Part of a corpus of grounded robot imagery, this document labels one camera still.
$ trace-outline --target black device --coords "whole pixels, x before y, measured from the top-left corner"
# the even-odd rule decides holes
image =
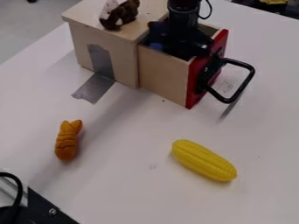
[[[212,6],[209,0],[205,1],[210,13],[201,17],[202,0],[169,0],[168,19],[149,22],[149,38],[145,44],[182,60],[209,55],[214,41],[198,28],[199,18],[207,19],[212,15]]]
[[[12,206],[0,207],[1,224],[79,224],[30,187],[26,195],[28,206],[21,206],[24,189],[19,178],[11,173],[0,171],[0,179],[12,188],[16,188],[17,191],[17,197]],[[14,180],[16,184],[13,185],[9,179]]]

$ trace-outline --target black handle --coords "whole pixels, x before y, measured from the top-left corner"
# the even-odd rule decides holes
[[[21,204],[22,196],[23,196],[23,185],[22,182],[15,175],[12,175],[8,172],[0,172],[0,178],[8,178],[13,179],[17,183],[17,197],[13,202],[13,205],[10,207],[10,211],[4,216],[0,218],[1,224],[12,224],[14,220],[17,218],[17,213],[19,209],[19,205]]]
[[[232,64],[237,67],[244,67],[247,70],[249,70],[249,75],[246,77],[246,79],[243,81],[243,83],[239,86],[239,88],[233,94],[233,96],[230,98],[225,98],[223,95],[216,92],[215,89],[210,87],[207,83],[205,84],[205,90],[208,91],[211,95],[213,95],[220,102],[229,104],[229,103],[232,103],[235,100],[237,100],[239,98],[239,96],[242,94],[242,92],[244,91],[244,89],[246,88],[246,86],[248,85],[250,80],[254,77],[255,69],[251,65],[249,65],[245,62],[242,62],[242,61],[238,61],[236,59],[228,59],[228,58],[222,59],[222,66],[225,66],[226,64]]]

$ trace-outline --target wooden box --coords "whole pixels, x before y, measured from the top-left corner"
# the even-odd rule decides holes
[[[215,53],[222,48],[224,53],[228,30],[208,24],[201,24],[200,28],[215,40],[212,52]],[[203,96],[196,94],[196,82],[200,69],[209,59],[210,57],[193,57],[187,61],[182,60],[151,49],[142,42],[138,46],[140,85],[190,109]]]
[[[148,32],[147,23],[164,19],[167,15],[166,0],[142,0],[136,21],[126,24],[120,31],[107,31],[99,16],[105,1],[88,0],[76,4],[63,13],[70,25],[77,60],[83,67],[99,72],[104,63],[110,63],[114,78],[130,88],[138,88],[136,44]],[[92,59],[90,50],[98,46],[105,59]]]

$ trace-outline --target white table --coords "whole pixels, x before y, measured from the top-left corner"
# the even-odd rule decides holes
[[[208,23],[230,30],[226,56],[257,74],[231,113],[212,96],[187,110],[114,84],[96,105],[71,94],[92,73],[76,64],[66,24],[0,66],[0,165],[80,223],[297,223],[299,22],[217,1]],[[53,154],[63,120],[82,119],[80,155]],[[217,184],[170,156],[186,138],[237,167]]]

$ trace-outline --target stuffed animal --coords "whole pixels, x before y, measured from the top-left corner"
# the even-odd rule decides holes
[[[136,19],[140,0],[127,0],[118,4],[117,0],[107,0],[100,14],[100,23],[108,30],[120,30],[122,25]]]
[[[77,154],[77,134],[82,128],[82,121],[64,121],[56,138],[55,154],[63,161],[71,161]]]

